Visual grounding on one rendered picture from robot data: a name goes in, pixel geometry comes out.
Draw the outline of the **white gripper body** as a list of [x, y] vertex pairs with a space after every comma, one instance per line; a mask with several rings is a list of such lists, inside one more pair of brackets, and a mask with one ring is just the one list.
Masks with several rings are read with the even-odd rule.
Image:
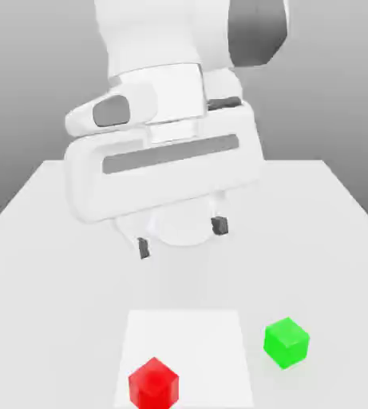
[[65, 152], [73, 215], [85, 223], [205, 197], [255, 181], [263, 152], [251, 106], [208, 112], [195, 137], [152, 144], [147, 129], [83, 137]]

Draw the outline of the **small red cube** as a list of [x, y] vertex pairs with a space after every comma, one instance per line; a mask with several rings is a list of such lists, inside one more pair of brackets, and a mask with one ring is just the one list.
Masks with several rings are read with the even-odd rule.
[[180, 377], [152, 357], [128, 378], [129, 399], [138, 409], [170, 409], [179, 400]]

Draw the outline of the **small green cube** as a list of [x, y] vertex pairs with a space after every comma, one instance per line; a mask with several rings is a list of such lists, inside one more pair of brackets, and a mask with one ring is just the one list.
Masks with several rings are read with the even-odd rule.
[[263, 350], [281, 369], [287, 369], [305, 360], [310, 339], [305, 330], [287, 317], [266, 326]]

